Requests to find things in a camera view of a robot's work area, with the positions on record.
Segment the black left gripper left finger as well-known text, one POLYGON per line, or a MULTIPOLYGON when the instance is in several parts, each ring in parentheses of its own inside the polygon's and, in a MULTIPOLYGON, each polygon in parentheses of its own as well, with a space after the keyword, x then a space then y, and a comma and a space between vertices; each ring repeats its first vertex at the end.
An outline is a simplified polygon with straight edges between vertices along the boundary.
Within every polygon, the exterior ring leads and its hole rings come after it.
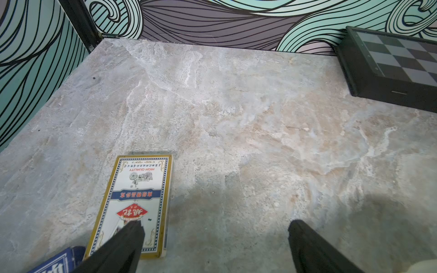
POLYGON ((76 273, 136 272, 145 232, 140 221, 131 221, 74 270, 76 273))

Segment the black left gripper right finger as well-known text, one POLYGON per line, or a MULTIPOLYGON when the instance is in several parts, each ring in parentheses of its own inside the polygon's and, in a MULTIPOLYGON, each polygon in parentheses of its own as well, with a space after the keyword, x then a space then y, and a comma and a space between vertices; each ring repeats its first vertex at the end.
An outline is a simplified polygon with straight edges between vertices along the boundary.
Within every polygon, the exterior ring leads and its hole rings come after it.
POLYGON ((298 273, 362 272, 303 220, 293 220, 288 231, 292 258, 298 273))

